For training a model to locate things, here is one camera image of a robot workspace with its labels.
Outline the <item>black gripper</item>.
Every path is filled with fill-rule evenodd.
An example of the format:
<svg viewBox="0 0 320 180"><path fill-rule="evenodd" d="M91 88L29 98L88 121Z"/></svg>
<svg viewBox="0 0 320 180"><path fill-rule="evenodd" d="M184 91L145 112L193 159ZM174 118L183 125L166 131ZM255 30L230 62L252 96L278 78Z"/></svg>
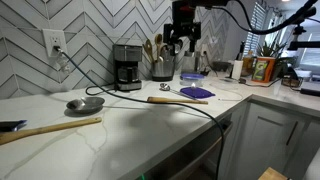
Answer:
<svg viewBox="0 0 320 180"><path fill-rule="evenodd" d="M185 0L172 2L172 23L165 24L163 40L169 44L170 55L176 55L177 42L181 37L190 40L189 52L195 51L195 42L201 38L201 23L195 22L195 9Z"/></svg>

